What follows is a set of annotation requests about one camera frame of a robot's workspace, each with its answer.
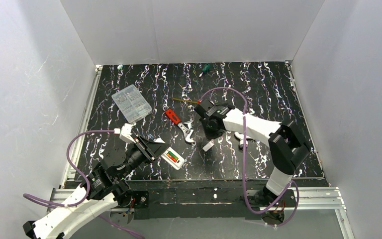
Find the white remote control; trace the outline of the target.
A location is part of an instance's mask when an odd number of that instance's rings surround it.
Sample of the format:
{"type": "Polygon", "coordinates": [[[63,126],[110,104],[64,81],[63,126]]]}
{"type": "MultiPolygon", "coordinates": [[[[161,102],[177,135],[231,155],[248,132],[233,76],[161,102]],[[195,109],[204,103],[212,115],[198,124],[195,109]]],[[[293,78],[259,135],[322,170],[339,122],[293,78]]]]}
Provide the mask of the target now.
{"type": "Polygon", "coordinates": [[[154,142],[163,145],[162,149],[157,150],[157,159],[162,159],[175,170],[180,170],[185,163],[185,159],[182,155],[176,152],[169,143],[164,142],[161,138],[155,139],[154,142]]]}

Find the white battery cover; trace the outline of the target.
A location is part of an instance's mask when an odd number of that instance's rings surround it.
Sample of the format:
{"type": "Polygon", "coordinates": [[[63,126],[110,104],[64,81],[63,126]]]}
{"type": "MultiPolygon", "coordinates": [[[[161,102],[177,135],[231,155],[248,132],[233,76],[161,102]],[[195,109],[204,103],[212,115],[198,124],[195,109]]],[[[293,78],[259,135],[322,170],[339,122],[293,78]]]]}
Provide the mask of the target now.
{"type": "Polygon", "coordinates": [[[208,143],[205,144],[205,145],[203,146],[202,149],[204,150],[204,152],[207,152],[207,151],[209,151],[213,146],[214,146],[214,140],[212,139],[212,140],[208,141],[208,143]]]}

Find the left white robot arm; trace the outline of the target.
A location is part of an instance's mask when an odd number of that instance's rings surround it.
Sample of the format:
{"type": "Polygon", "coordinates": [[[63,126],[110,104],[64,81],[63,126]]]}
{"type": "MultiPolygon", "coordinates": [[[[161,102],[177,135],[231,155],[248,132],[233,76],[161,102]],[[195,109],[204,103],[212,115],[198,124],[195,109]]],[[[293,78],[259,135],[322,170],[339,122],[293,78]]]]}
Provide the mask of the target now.
{"type": "Polygon", "coordinates": [[[161,139],[134,139],[127,149],[112,149],[86,179],[61,203],[46,203],[52,211],[23,225],[31,239],[68,239],[82,226],[116,207],[134,207],[143,193],[134,192],[127,176],[142,163],[160,158],[170,145],[161,139]]]}

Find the yellow tape measure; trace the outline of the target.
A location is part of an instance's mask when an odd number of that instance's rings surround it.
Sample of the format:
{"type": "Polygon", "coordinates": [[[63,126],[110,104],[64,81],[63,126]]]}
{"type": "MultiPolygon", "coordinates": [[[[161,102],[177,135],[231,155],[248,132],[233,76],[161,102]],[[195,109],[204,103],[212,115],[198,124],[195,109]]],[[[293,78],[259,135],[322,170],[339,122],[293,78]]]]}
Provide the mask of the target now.
{"type": "Polygon", "coordinates": [[[174,101],[191,103],[191,104],[198,104],[199,103],[199,101],[185,100],[185,99],[179,99],[179,98],[171,98],[171,99],[174,101]]]}

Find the small silver wrench piece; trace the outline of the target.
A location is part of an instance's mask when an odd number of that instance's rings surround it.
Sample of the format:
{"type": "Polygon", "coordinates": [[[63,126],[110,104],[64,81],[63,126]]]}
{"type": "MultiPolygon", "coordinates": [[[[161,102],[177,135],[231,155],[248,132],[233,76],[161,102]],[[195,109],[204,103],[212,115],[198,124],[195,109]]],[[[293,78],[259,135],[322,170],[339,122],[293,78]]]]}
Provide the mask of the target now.
{"type": "Polygon", "coordinates": [[[190,121],[185,122],[184,124],[187,126],[187,128],[192,129],[193,121],[190,120],[190,121]]]}

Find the clear plastic screw box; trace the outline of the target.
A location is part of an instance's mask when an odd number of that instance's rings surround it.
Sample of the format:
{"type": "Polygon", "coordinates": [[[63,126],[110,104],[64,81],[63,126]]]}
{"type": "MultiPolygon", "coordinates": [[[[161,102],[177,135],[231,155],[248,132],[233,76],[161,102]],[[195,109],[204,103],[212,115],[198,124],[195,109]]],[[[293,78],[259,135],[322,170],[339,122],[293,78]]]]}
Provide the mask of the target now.
{"type": "Polygon", "coordinates": [[[135,85],[129,85],[111,97],[129,124],[137,123],[152,112],[152,107],[135,85]]]}

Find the red handled adjustable wrench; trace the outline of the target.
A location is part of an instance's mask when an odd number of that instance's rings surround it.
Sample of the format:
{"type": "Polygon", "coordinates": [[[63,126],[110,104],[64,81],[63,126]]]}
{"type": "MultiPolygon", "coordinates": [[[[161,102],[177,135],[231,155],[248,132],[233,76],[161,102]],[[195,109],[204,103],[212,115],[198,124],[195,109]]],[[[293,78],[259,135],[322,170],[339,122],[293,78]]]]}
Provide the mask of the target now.
{"type": "Polygon", "coordinates": [[[170,107],[163,106],[163,111],[166,114],[166,116],[171,120],[171,122],[182,131],[185,142],[190,144],[195,143],[195,140],[192,138],[192,134],[194,132],[193,128],[192,129],[187,128],[184,122],[170,107]]]}

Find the green handled screwdriver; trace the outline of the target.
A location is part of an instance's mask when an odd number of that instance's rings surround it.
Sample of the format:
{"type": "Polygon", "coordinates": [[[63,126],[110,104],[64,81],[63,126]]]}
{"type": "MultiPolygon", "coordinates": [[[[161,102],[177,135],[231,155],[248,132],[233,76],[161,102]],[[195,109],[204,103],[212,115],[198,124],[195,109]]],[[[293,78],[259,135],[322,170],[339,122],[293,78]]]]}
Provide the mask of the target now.
{"type": "Polygon", "coordinates": [[[199,77],[202,77],[204,74],[206,74],[210,70],[210,64],[206,63],[203,65],[201,69],[201,73],[199,74],[199,77]]]}

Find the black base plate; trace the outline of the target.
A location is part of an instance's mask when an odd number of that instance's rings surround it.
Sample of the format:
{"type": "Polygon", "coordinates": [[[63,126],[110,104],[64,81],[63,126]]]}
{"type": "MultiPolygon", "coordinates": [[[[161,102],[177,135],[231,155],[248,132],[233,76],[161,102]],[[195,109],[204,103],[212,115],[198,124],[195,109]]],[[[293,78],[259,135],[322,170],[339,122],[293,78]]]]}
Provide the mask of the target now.
{"type": "Polygon", "coordinates": [[[160,218],[245,218],[260,220],[244,202],[241,180],[129,181],[135,204],[111,210],[129,220],[160,218]]]}

